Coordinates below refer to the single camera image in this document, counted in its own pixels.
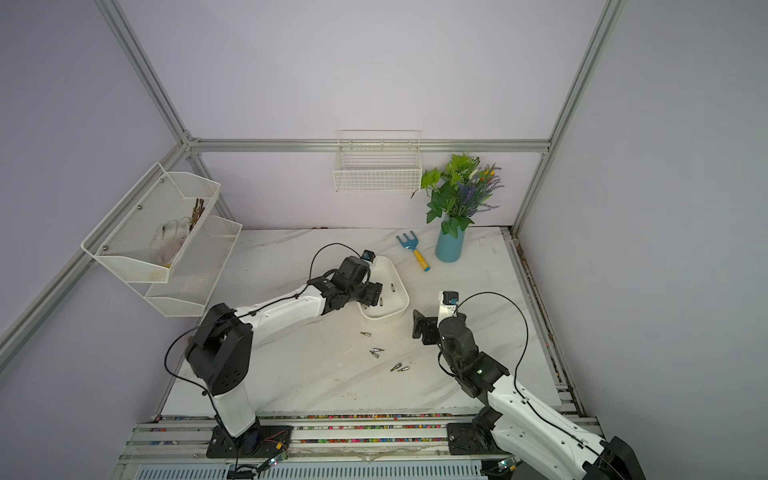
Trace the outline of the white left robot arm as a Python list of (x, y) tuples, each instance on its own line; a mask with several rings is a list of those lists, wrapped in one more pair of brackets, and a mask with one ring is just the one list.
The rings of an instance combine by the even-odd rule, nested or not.
[(257, 417), (244, 386), (254, 347), (294, 327), (354, 302), (374, 306), (382, 284), (370, 279), (375, 254), (366, 250), (283, 297), (251, 307), (211, 307), (186, 348), (185, 359), (204, 382), (224, 431), (240, 439), (256, 429)]

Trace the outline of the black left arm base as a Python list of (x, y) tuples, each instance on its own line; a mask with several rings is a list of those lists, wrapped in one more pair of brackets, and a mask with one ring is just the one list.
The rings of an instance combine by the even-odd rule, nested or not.
[(272, 458), (285, 452), (293, 427), (256, 422), (240, 436), (231, 435), (221, 422), (213, 429), (206, 457), (212, 459)]

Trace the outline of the white plastic storage box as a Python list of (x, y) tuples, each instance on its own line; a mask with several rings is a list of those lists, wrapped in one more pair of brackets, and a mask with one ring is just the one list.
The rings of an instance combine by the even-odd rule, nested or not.
[[(383, 285), (381, 298), (383, 306), (363, 307), (358, 305), (362, 317), (369, 322), (383, 322), (401, 316), (409, 306), (410, 297), (400, 278), (394, 263), (385, 256), (378, 256), (371, 265), (370, 282)], [(390, 283), (394, 283), (396, 292), (392, 292)]]

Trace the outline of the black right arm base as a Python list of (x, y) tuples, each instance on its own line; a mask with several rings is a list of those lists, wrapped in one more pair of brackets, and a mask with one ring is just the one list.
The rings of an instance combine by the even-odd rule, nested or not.
[(448, 450), (451, 455), (502, 455), (522, 457), (523, 449), (516, 420), (486, 406), (471, 420), (453, 422), (446, 426)]

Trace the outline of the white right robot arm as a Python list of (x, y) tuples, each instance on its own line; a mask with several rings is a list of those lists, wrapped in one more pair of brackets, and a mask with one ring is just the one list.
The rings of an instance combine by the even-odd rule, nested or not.
[(643, 479), (634, 450), (605, 440), (542, 403), (504, 365), (479, 350), (462, 313), (413, 312), (412, 337), (436, 345), (447, 371), (483, 407), (468, 423), (447, 427), (453, 455), (506, 454), (547, 479)]

